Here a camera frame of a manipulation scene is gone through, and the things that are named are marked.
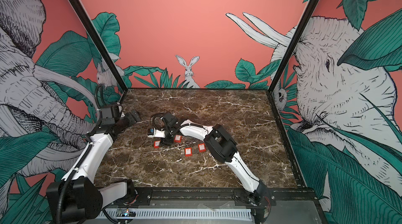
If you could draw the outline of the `red padlock shackle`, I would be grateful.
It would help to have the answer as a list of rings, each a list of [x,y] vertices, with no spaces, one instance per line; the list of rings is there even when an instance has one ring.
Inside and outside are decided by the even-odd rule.
[[[175,143],[181,143],[182,142],[182,137],[181,135],[175,135],[174,136],[174,142]]]

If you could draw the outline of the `red padlock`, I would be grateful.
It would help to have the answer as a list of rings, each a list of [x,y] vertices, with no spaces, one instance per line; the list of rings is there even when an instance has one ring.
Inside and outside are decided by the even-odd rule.
[[[154,146],[154,148],[159,148],[160,147],[160,140],[155,141],[153,146]]]
[[[185,148],[185,156],[190,157],[193,155],[192,148]]]
[[[205,152],[206,151],[206,145],[204,143],[200,143],[198,145],[198,150],[199,150],[199,152]]]

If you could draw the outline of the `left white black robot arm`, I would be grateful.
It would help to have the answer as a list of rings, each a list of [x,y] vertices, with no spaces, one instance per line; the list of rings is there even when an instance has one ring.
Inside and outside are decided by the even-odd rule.
[[[46,190],[54,223],[84,222],[96,218],[116,200],[132,203],[137,199],[138,191],[130,179],[103,188],[97,188],[94,179],[118,135],[140,120],[136,110],[101,114],[93,130],[85,134],[87,145],[78,160],[61,181],[51,183]]]

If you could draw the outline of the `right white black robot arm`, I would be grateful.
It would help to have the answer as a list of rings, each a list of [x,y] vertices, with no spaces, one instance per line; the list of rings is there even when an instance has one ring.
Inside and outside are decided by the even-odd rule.
[[[189,119],[178,119],[170,112],[159,114],[157,117],[162,120],[163,127],[155,127],[155,137],[170,142],[176,136],[201,140],[212,157],[227,165],[240,180],[243,189],[248,192],[248,203],[254,206],[276,205],[271,190],[251,172],[239,153],[237,143],[222,125],[205,126]]]

